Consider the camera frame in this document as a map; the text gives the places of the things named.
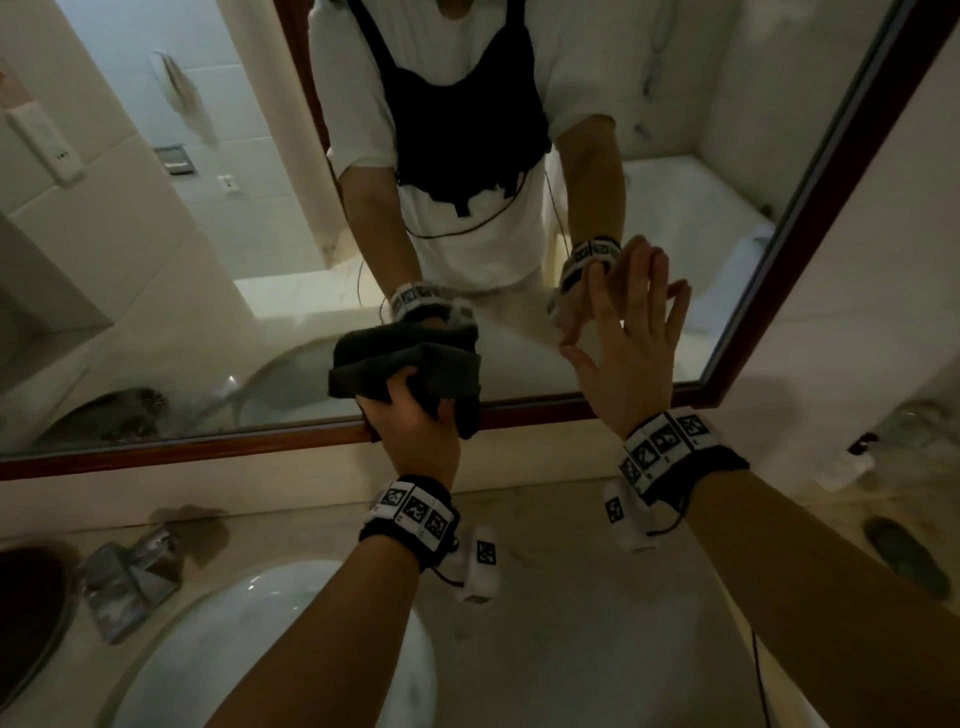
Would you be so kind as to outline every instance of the wooden mirror frame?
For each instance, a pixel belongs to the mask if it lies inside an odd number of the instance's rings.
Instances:
[[[307,14],[313,0],[275,0],[291,56],[317,126],[329,147],[310,71]],[[861,63],[850,90],[783,214],[751,286],[698,382],[675,387],[674,404],[720,404],[760,337],[813,257],[840,209],[933,63],[960,17],[960,3],[900,0]],[[484,402],[481,429],[584,420],[593,413],[577,393]],[[289,449],[369,442],[357,420],[169,440],[149,445],[0,457],[0,480],[89,473]]]

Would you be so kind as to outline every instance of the sink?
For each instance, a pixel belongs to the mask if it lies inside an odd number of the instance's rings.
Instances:
[[[192,608],[133,679],[113,728],[203,728],[233,687],[330,577],[303,561],[242,579]],[[378,728],[429,728],[437,702],[430,638],[410,613]]]

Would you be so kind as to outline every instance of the white t-shirt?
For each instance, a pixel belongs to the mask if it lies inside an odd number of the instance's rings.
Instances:
[[[469,13],[450,20],[436,0],[364,0],[394,62],[428,83],[464,78],[506,21],[507,0],[473,0]],[[534,45],[537,91],[554,141],[594,114],[613,116],[611,74],[604,38],[585,0],[527,0],[525,21]],[[351,166],[396,167],[394,123],[373,54],[346,2],[317,0],[310,13],[310,54],[317,94],[330,133],[329,158],[339,177]],[[530,173],[509,209],[477,231],[437,240],[411,236],[424,277],[461,291],[516,283],[544,255],[543,162]],[[470,217],[437,203],[412,185],[399,188],[410,231],[462,231],[495,215],[510,201],[502,189],[469,201]]]

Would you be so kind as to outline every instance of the wrist strap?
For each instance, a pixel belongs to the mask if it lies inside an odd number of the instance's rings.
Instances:
[[[750,463],[720,444],[707,423],[691,407],[663,412],[642,423],[623,445],[627,457],[620,471],[647,505],[660,500],[686,513],[690,494],[704,476],[718,471],[749,470]]]
[[[451,308],[440,288],[422,280],[404,283],[390,297],[390,315],[395,323],[415,324],[434,316],[446,321]]]
[[[619,243],[607,235],[577,243],[573,246],[573,251],[560,273],[560,292],[566,293],[582,279],[590,263],[594,261],[603,263],[604,272],[609,273],[619,257]]]
[[[404,475],[377,498],[360,541],[389,536],[414,552],[423,572],[444,560],[459,523],[460,513],[442,483],[423,475]]]

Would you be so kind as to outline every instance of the marble countertop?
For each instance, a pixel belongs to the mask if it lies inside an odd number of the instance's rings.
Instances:
[[[692,534],[682,527],[656,550],[621,551],[602,489],[588,481],[454,496],[465,522],[496,529],[502,592],[477,608],[423,577],[417,610],[437,664],[438,727],[762,725],[753,663]],[[177,523],[182,589],[116,646],[100,642],[81,604],[0,728],[106,725],[186,608],[271,566],[344,559],[365,513],[347,505]],[[128,545],[148,527],[58,540],[86,555],[106,541]]]

